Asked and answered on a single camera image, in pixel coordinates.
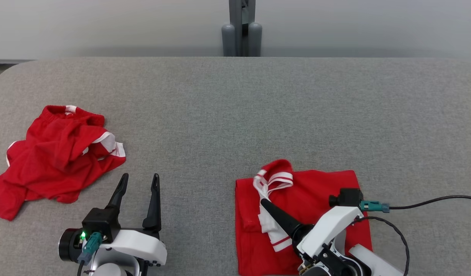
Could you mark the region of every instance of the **cable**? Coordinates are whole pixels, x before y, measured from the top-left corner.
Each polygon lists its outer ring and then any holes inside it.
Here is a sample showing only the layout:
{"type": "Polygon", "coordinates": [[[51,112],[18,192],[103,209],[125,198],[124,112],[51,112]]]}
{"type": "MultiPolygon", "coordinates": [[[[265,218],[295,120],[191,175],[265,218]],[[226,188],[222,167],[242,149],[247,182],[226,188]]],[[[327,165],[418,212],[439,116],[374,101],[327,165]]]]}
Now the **cable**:
{"type": "Polygon", "coordinates": [[[84,267],[84,260],[82,260],[81,264],[79,264],[79,270],[77,270],[77,276],[81,276],[83,267],[84,267]]]}
{"type": "Polygon", "coordinates": [[[419,206],[427,205],[433,202],[441,201],[444,199],[471,199],[471,196],[469,195],[448,195],[448,196],[442,196],[442,197],[437,197],[436,199],[430,199],[424,202],[420,202],[417,204],[413,205],[408,205],[408,206],[390,206],[390,210],[404,210],[404,209],[410,209],[410,208],[416,208],[419,206]]]}
{"type": "Polygon", "coordinates": [[[392,222],[385,220],[383,218],[379,218],[379,217],[357,218],[351,224],[354,224],[355,222],[363,222],[364,220],[378,220],[380,222],[384,222],[388,226],[392,227],[397,234],[399,234],[399,236],[401,237],[402,243],[404,243],[404,247],[406,248],[406,267],[404,269],[404,274],[403,274],[403,276],[406,276],[409,272],[409,247],[408,247],[408,243],[406,242],[406,239],[404,238],[404,235],[401,233],[401,231],[399,231],[399,229],[397,229],[397,227],[395,227],[394,224],[392,224],[392,222]]]}

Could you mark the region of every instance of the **cable connector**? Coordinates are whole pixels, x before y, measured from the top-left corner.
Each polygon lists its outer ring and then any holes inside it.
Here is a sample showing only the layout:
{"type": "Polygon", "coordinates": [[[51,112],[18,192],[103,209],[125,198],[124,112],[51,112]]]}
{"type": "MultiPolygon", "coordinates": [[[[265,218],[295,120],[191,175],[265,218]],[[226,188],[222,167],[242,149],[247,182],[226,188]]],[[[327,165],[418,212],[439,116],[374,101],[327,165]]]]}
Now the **cable connector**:
{"type": "Polygon", "coordinates": [[[379,201],[366,201],[362,200],[360,202],[360,210],[367,212],[383,212],[389,213],[389,204],[380,203],[379,201]]]}
{"type": "Polygon", "coordinates": [[[77,261],[84,262],[84,265],[88,265],[92,259],[94,253],[99,249],[99,246],[102,243],[102,234],[99,232],[94,232],[89,237],[87,243],[82,248],[82,253],[79,255],[77,261]]]}

